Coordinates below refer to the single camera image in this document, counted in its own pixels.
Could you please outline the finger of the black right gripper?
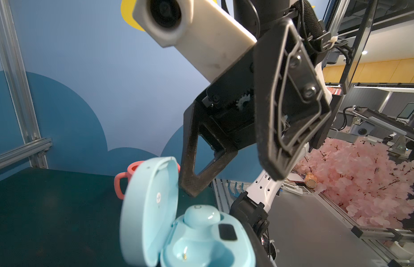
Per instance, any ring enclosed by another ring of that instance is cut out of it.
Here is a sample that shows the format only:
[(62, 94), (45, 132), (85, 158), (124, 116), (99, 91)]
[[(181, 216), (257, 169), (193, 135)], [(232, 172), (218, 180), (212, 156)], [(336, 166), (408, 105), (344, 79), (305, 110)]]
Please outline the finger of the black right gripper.
[(184, 112), (179, 186), (198, 196), (238, 154), (203, 104), (194, 101)]
[(254, 46), (255, 135), (263, 169), (284, 180), (331, 115), (300, 35), (281, 19)]

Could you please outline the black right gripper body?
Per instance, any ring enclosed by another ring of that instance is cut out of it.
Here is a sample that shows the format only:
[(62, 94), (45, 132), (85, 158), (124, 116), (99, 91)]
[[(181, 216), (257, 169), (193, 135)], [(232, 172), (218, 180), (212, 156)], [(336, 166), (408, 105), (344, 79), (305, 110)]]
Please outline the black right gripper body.
[(238, 151), (257, 144), (253, 52), (247, 52), (196, 99)]

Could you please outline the light blue earbud case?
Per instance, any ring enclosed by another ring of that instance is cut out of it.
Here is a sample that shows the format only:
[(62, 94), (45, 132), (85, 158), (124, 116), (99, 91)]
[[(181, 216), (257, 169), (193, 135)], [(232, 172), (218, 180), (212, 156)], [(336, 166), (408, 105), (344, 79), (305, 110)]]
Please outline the light blue earbud case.
[(255, 252), (243, 225), (233, 216), (220, 212), (221, 221), (203, 229), (184, 223), (176, 214), (165, 234), (137, 231), (137, 237), (120, 234), (125, 262), (136, 267), (253, 267)]

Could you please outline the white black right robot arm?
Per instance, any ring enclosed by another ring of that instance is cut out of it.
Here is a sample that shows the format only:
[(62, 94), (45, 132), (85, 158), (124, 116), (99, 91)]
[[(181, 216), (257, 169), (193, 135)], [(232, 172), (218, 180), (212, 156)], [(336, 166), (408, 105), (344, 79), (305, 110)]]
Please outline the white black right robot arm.
[(334, 110), (320, 79), (332, 35), (308, 1), (234, 1), (234, 17), (257, 43), (194, 100), (184, 114), (180, 186), (198, 196), (256, 144), (269, 175), (230, 209), (261, 237), (267, 207), (304, 149), (319, 148)]

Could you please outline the blue toy garden fork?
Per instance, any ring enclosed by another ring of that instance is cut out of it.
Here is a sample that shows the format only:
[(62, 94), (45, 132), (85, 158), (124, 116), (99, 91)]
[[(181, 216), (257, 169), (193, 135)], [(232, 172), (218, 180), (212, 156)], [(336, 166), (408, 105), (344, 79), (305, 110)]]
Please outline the blue toy garden fork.
[(243, 182), (228, 180), (227, 185), (229, 194), (236, 199), (245, 191)]

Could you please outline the pink toy watering can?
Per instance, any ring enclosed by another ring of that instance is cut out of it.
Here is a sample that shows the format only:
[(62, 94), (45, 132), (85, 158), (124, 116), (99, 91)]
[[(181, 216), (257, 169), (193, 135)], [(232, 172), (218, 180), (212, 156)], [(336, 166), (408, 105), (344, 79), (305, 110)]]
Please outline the pink toy watering can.
[[(180, 165), (173, 157), (138, 161), (136, 170), (129, 165), (126, 172), (114, 178), (114, 189), (122, 200), (121, 232), (137, 237), (136, 230), (165, 234), (179, 200)], [(130, 229), (135, 223), (136, 230)]]

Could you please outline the pink artificial flower bush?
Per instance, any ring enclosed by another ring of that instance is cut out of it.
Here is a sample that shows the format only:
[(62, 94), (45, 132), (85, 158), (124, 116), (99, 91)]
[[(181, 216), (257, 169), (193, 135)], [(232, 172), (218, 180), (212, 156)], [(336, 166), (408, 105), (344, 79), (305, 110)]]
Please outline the pink artificial flower bush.
[(414, 212), (414, 160), (397, 164), (388, 146), (359, 138), (326, 139), (294, 168), (317, 179), (315, 192), (327, 195), (358, 225), (402, 228)]

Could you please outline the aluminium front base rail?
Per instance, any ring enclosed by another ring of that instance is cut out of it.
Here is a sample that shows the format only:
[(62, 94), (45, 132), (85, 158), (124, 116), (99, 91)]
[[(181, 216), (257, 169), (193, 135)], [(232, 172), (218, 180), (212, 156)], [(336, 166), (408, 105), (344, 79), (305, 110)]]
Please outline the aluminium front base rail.
[[(211, 187), (213, 188), (214, 195), (215, 195), (215, 202), (218, 209), (224, 213), (229, 213), (233, 202), (236, 200), (233, 196), (231, 196), (228, 192), (228, 180), (218, 179), (215, 178), (212, 183)], [(250, 183), (244, 183), (244, 189), (246, 189)]]

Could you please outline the aluminium right frame post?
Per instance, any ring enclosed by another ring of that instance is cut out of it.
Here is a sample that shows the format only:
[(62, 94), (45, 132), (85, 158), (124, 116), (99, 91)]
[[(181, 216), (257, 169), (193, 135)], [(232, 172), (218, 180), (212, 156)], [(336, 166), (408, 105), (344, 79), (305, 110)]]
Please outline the aluminium right frame post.
[[(24, 144), (41, 139), (9, 1), (0, 1), (0, 60)], [(32, 167), (47, 169), (45, 154), (26, 159)]]

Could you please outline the aluminium back frame rail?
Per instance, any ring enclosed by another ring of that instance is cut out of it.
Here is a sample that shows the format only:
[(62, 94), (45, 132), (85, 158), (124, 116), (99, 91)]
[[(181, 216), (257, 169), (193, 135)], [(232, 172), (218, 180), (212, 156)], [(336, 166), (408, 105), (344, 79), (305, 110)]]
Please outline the aluminium back frame rail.
[(43, 155), (53, 146), (52, 139), (41, 138), (0, 155), (0, 170), (31, 156)]

